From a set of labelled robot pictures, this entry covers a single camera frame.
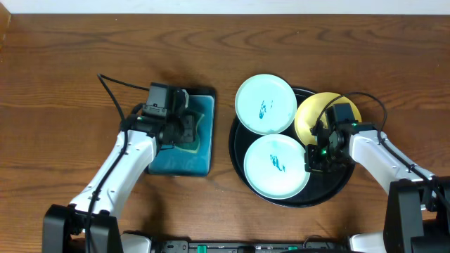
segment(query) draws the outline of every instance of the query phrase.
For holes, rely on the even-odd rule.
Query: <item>yellow bowl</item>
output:
[[[298,138],[304,145],[308,144],[317,144],[316,139],[311,134],[311,128],[316,124],[317,117],[321,114],[323,108],[328,104],[332,99],[340,96],[340,94],[333,92],[322,92],[316,95],[310,96],[300,104],[295,113],[295,132],[297,133]],[[361,114],[359,113],[358,108],[353,102],[351,102],[348,98],[339,98],[334,101],[331,105],[337,103],[349,103],[352,107],[352,111],[354,114],[354,118],[361,121]],[[325,113],[322,114],[321,121],[325,127],[328,127],[326,122]]]

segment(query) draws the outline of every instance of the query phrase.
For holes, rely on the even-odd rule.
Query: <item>white plate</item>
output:
[[[294,121],[297,100],[280,77],[259,74],[247,79],[235,100],[240,122],[256,134],[279,134]]]
[[[309,179],[304,170],[304,148],[282,134],[263,136],[248,148],[244,173],[253,189],[274,200],[298,194]]]

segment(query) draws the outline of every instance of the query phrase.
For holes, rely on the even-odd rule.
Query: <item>black cable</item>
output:
[[[350,95],[363,95],[363,96],[368,96],[369,98],[372,98],[373,100],[377,101],[383,112],[384,112],[384,116],[382,119],[382,124],[381,127],[378,129],[377,132],[377,138],[380,141],[379,144],[381,144],[391,155],[393,155],[397,160],[399,160],[403,165],[406,166],[406,168],[408,168],[410,171],[412,171],[414,174],[416,174],[417,176],[419,176],[426,184],[427,187],[430,188],[431,191],[436,193],[437,198],[442,202],[442,204],[445,206],[445,208],[450,212],[450,203],[449,201],[442,195],[442,193],[439,191],[439,189],[432,184],[432,182],[427,178],[427,176],[425,176],[424,174],[422,174],[420,171],[418,171],[415,168],[415,164],[409,164],[407,161],[405,161],[402,157],[400,157],[398,154],[396,154],[396,152],[394,152],[386,143],[385,143],[385,139],[381,138],[381,131],[383,130],[383,127],[386,124],[387,121],[387,110],[385,105],[383,104],[383,102],[381,102],[378,98],[376,98],[375,96],[369,94],[369,93],[365,93],[365,92],[359,92],[359,91],[354,91],[354,92],[349,92],[340,96],[337,96],[336,98],[332,99],[327,105],[325,105],[325,108],[321,111],[321,114],[319,115],[319,117],[317,117],[316,120],[316,125],[314,126],[314,133],[317,133],[317,128],[319,127],[319,121],[322,117],[322,114],[326,111],[326,109],[328,108],[328,106],[330,106],[334,101],[336,101],[339,98],[342,97],[347,97]]]
[[[314,133],[317,133],[317,128],[319,127],[319,121],[321,120],[322,114],[326,111],[326,109],[328,108],[328,106],[330,106],[334,101],[336,101],[339,98],[343,98],[343,97],[347,97],[350,95],[363,95],[363,96],[368,96],[369,98],[372,98],[373,100],[377,101],[378,104],[380,104],[382,111],[384,113],[383,119],[382,119],[382,124],[380,129],[378,130],[378,133],[381,133],[381,131],[383,130],[383,127],[386,124],[386,120],[387,120],[387,110],[385,105],[383,104],[383,102],[381,102],[378,98],[376,98],[374,95],[371,95],[369,93],[366,92],[360,92],[360,91],[353,91],[353,92],[349,92],[340,96],[335,97],[334,99],[332,99],[330,102],[328,102],[328,104],[325,105],[325,108],[321,111],[321,114],[319,115],[319,117],[316,120],[316,125],[314,126]]]
[[[133,107],[133,109],[131,110],[131,115],[133,115],[133,114],[137,114],[138,112],[139,112],[139,110],[140,109],[142,109],[142,107],[145,105],[145,103],[139,103],[139,104],[137,104],[137,105],[135,105],[134,107]]]
[[[137,85],[134,85],[134,84],[128,84],[128,83],[126,83],[126,82],[122,82],[122,81],[113,79],[113,78],[111,78],[111,77],[107,77],[107,76],[102,75],[102,74],[97,74],[97,76],[98,76],[98,78],[104,78],[104,79],[107,79],[107,80],[109,80],[109,81],[115,82],[116,84],[122,84],[122,85],[125,85],[125,86],[128,86],[128,87],[131,87],[131,88],[141,89],[141,90],[143,90],[143,91],[150,91],[150,88],[146,88],[146,87],[142,87],[142,86],[137,86]]]
[[[105,79],[108,79],[110,81],[112,81],[109,77],[106,78],[105,76],[103,76],[102,74],[97,74],[98,79],[100,80],[100,82],[102,83],[103,87],[105,88],[105,90],[108,92],[108,94],[111,97],[111,100],[113,101],[115,107],[117,108],[117,111],[119,112],[120,115],[120,119],[122,121],[125,120],[124,117],[124,113],[120,107],[119,102],[117,102],[117,99],[114,97],[113,93],[111,92],[111,90],[108,88],[108,85],[106,85],[105,81],[103,81],[104,77]],[[119,84],[124,84],[122,82],[116,81],[114,80],[113,82],[117,82]],[[128,144],[128,130],[124,131],[124,145],[122,147],[122,149],[120,150],[119,155],[117,156],[117,158],[114,160],[113,164],[111,165],[111,167],[107,170],[107,172],[105,173],[105,175],[103,176],[103,178],[100,180],[100,182],[97,185],[97,188],[95,189],[95,191],[92,193],[92,197],[91,197],[91,201],[89,203],[89,208],[88,208],[88,212],[87,212],[87,216],[86,216],[86,224],[85,224],[85,232],[86,232],[86,252],[90,253],[91,252],[91,218],[92,218],[92,211],[94,210],[94,205],[96,203],[96,200],[98,198],[98,195],[100,194],[101,188],[103,187],[103,184],[106,182],[106,179],[108,179],[109,175],[111,174],[111,172],[113,172],[113,169],[116,167],[116,165],[119,163],[120,159],[122,159],[122,156],[126,153],[127,151],[127,145]]]

